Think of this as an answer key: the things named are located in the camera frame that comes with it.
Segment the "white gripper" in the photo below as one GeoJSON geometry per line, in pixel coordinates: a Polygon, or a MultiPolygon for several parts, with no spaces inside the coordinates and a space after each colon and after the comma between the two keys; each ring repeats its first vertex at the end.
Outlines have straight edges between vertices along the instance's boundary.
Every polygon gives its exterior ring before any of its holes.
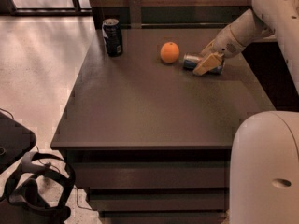
{"type": "Polygon", "coordinates": [[[244,49],[245,47],[234,37],[231,26],[227,25],[200,52],[203,59],[192,72],[197,76],[202,76],[207,72],[219,74],[223,68],[223,57],[233,58],[244,49]]]}

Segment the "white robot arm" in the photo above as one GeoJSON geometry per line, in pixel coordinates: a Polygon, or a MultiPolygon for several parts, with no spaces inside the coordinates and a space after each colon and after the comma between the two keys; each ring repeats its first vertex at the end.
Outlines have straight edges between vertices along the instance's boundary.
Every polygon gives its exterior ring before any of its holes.
{"type": "MultiPolygon", "coordinates": [[[[201,76],[253,41],[273,35],[299,91],[298,0],[251,0],[252,8],[202,51],[201,76]]],[[[230,163],[229,224],[299,224],[299,114],[268,111],[238,128],[230,163]]]]}

